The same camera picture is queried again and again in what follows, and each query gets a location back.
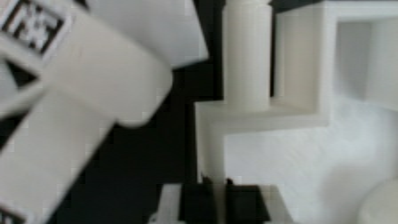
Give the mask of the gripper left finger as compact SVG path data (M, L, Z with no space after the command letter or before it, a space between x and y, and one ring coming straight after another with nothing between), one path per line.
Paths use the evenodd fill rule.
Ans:
M208 176L202 182L188 183L181 189L181 205L178 219L186 224L215 223L213 181Z

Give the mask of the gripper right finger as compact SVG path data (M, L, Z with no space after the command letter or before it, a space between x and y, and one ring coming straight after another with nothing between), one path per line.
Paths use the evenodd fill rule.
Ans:
M226 221L227 224L263 224L270 213L257 185L236 185L226 181Z

